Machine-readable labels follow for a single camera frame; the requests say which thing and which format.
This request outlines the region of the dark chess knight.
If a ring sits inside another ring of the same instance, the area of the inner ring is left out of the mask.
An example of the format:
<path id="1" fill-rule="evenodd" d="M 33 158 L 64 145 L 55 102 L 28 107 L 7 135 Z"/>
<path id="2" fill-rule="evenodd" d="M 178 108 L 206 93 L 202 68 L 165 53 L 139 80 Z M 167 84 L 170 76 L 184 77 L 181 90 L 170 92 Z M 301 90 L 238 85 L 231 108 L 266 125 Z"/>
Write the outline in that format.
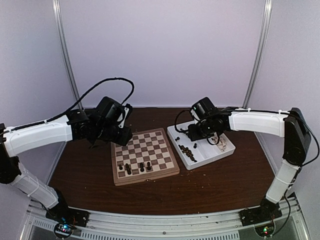
<path id="1" fill-rule="evenodd" d="M 182 151 L 182 153 L 184 153 L 184 154 L 191 154 L 192 153 L 192 151 L 188 147 L 185 147 L 184 145 L 179 145 L 179 148 Z"/>

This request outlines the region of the aluminium front rail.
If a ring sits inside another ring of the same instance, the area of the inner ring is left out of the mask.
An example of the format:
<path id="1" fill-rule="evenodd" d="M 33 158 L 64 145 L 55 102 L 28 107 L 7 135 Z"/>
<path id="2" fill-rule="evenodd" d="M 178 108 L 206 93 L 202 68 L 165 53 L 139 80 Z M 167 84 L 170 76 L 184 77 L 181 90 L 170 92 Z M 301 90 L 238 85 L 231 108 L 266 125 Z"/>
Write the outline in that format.
<path id="1" fill-rule="evenodd" d="M 243 225 L 240 211 L 183 215 L 130 215 L 90 210 L 85 227 L 69 240 L 262 240 L 264 226 L 275 227 L 273 240 L 308 240 L 310 234 L 295 197 L 279 203 L 282 216 Z"/>

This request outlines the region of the wooden chess board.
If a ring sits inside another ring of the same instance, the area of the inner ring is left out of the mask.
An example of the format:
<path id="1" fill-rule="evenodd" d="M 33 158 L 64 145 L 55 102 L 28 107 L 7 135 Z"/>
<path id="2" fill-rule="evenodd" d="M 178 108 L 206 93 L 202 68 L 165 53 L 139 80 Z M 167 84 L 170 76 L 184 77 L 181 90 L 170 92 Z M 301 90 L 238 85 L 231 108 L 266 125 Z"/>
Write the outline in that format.
<path id="1" fill-rule="evenodd" d="M 163 128 L 140 131 L 133 134 L 127 146 L 111 143 L 111 163 L 115 186 L 148 182 L 180 173 L 180 168 Z M 147 172 L 147 162 L 152 171 Z M 127 174 L 130 165 L 131 175 Z"/>

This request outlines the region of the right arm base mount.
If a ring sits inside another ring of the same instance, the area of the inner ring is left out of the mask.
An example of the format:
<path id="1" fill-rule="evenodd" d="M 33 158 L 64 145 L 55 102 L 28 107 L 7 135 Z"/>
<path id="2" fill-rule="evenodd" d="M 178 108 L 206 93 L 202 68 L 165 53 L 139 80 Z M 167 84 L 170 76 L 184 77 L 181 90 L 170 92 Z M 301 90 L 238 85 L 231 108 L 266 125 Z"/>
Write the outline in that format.
<path id="1" fill-rule="evenodd" d="M 253 208 L 245 208 L 239 212 L 242 226 L 255 225 L 282 216 L 279 203 L 273 203 L 265 197 L 261 200 L 260 205 Z"/>

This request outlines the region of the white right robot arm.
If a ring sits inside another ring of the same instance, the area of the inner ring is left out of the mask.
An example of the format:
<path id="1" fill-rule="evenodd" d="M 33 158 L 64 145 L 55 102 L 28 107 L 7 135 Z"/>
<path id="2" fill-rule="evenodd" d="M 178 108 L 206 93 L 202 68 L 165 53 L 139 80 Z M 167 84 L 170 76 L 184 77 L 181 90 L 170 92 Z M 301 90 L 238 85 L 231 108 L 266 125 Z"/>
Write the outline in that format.
<path id="1" fill-rule="evenodd" d="M 191 141 L 209 139 L 223 133 L 253 132 L 272 165 L 275 177 L 257 210 L 259 220 L 266 221 L 276 212 L 276 204 L 294 184 L 305 164 L 312 131 L 298 107 L 290 110 L 262 110 L 242 107 L 219 109 L 208 97 L 189 109 L 194 123 L 187 128 Z"/>

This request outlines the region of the aluminium frame post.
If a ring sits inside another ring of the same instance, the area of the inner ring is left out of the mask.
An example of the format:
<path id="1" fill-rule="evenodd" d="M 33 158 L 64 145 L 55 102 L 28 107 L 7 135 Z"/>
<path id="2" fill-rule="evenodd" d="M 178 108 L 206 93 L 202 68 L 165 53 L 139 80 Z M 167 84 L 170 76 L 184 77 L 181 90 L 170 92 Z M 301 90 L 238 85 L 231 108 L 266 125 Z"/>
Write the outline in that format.
<path id="1" fill-rule="evenodd" d="M 257 50 L 255 54 L 255 59 L 253 62 L 253 67 L 249 79 L 248 88 L 245 94 L 245 98 L 243 101 L 242 106 L 247 108 L 250 103 L 250 99 L 252 97 L 254 87 L 259 75 L 260 66 L 263 59 L 264 49 L 268 38 L 268 33 L 270 29 L 270 23 L 272 18 L 272 10 L 273 10 L 273 1 L 272 0 L 265 0 L 264 1 L 264 10 L 262 15 L 261 27 L 260 27 L 260 34 L 259 40 L 257 45 Z"/>
<path id="2" fill-rule="evenodd" d="M 63 25 L 63 18 L 61 13 L 61 4 L 59 0 L 53 0 L 52 1 L 52 7 L 53 7 L 53 14 L 56 22 L 56 27 L 59 35 L 59 41 L 60 41 L 60 47 L 62 51 L 63 56 L 63 62 L 66 69 L 67 77 L 71 86 L 71 92 L 73 94 L 73 97 L 76 101 L 80 99 L 79 90 L 77 88 L 77 84 L 74 77 L 74 72 L 72 69 L 72 64 L 69 56 L 67 41 L 66 41 L 66 35 Z"/>

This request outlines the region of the pile of white chess pieces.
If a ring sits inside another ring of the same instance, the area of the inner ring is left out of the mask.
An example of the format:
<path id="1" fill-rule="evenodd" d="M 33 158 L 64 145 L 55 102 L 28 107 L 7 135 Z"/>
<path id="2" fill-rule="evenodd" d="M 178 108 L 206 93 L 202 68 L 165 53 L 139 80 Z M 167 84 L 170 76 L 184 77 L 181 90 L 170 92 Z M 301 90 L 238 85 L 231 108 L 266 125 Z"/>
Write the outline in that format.
<path id="1" fill-rule="evenodd" d="M 218 138 L 217 147 L 221 152 L 224 152 L 227 149 L 227 143 L 222 136 Z"/>

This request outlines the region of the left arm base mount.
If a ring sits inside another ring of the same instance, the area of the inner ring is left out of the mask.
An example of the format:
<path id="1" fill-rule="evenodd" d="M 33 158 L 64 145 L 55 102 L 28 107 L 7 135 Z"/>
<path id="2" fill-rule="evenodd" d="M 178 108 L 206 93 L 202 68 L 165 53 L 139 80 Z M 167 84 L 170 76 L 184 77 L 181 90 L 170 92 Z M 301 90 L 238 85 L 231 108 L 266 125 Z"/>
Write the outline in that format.
<path id="1" fill-rule="evenodd" d="M 54 189 L 58 196 L 58 204 L 53 208 L 46 209 L 46 218 L 55 220 L 61 224 L 70 226 L 86 227 L 90 213 L 86 210 L 70 208 L 58 189 Z"/>

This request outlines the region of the white plastic divided tray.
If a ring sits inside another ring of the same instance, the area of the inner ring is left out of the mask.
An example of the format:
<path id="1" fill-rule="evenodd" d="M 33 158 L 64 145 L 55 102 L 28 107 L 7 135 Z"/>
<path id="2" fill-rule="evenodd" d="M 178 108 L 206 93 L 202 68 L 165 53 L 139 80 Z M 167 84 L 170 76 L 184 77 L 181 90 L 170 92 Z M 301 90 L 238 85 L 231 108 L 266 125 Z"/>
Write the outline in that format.
<path id="1" fill-rule="evenodd" d="M 217 146 L 217 136 L 210 138 L 209 141 L 206 139 L 191 141 L 186 134 L 177 132 L 173 125 L 167 127 L 167 135 L 187 170 L 193 170 L 195 168 L 202 167 L 222 158 L 228 157 L 232 155 L 236 149 L 236 147 L 225 134 L 220 136 L 223 137 L 227 143 L 226 150 L 224 152 L 220 151 Z M 188 147 L 192 151 L 192 154 L 197 162 L 191 161 L 189 154 L 182 153 L 179 145 Z"/>

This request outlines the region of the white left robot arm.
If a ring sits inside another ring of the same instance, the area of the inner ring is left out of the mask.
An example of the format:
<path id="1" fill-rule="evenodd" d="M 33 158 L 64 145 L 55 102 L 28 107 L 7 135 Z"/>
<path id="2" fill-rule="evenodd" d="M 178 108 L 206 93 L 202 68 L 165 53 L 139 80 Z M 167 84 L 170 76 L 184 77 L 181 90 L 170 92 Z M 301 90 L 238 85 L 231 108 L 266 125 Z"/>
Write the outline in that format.
<path id="1" fill-rule="evenodd" d="M 54 168 L 53 151 L 78 140 L 126 146 L 132 132 L 125 121 L 131 112 L 130 104 L 103 97 L 94 108 L 71 108 L 48 120 L 11 127 L 1 123 L 0 182 L 39 201 L 61 222 L 69 221 L 72 211 L 63 194 L 45 183 L 50 172 L 45 167 Z"/>

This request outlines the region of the left aluminium frame post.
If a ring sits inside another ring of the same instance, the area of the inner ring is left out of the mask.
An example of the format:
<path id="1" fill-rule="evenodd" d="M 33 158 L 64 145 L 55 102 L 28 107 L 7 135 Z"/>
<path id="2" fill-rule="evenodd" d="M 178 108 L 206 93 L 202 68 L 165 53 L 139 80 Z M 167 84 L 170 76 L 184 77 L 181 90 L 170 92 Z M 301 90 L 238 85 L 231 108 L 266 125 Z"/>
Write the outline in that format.
<path id="1" fill-rule="evenodd" d="M 60 47 L 62 51 L 63 56 L 63 62 L 66 69 L 67 77 L 71 86 L 71 92 L 73 94 L 73 97 L 76 101 L 80 99 L 79 90 L 77 88 L 77 84 L 74 77 L 74 72 L 72 69 L 72 64 L 69 56 L 67 41 L 66 41 L 66 35 L 63 25 L 63 18 L 61 13 L 61 4 L 59 0 L 53 0 L 52 1 L 52 7 L 53 7 L 53 14 L 56 22 L 56 27 L 59 35 L 59 41 L 60 41 Z"/>

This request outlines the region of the right aluminium frame post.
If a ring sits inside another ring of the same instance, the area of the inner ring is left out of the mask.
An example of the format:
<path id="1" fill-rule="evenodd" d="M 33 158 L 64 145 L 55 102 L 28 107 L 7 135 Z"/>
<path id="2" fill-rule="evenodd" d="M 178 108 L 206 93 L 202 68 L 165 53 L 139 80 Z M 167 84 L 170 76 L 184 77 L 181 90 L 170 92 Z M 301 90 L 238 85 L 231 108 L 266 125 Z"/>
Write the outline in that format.
<path id="1" fill-rule="evenodd" d="M 250 99 L 252 97 L 254 87 L 259 75 L 260 66 L 263 59 L 264 49 L 268 38 L 268 33 L 270 29 L 270 23 L 272 18 L 272 10 L 273 10 L 273 1 L 272 0 L 265 0 L 264 1 L 264 10 L 262 15 L 261 27 L 260 27 L 260 34 L 259 40 L 257 45 L 257 50 L 255 54 L 255 59 L 253 62 L 253 67 L 249 79 L 248 88 L 245 94 L 245 98 L 243 101 L 242 106 L 247 108 L 250 103 Z"/>

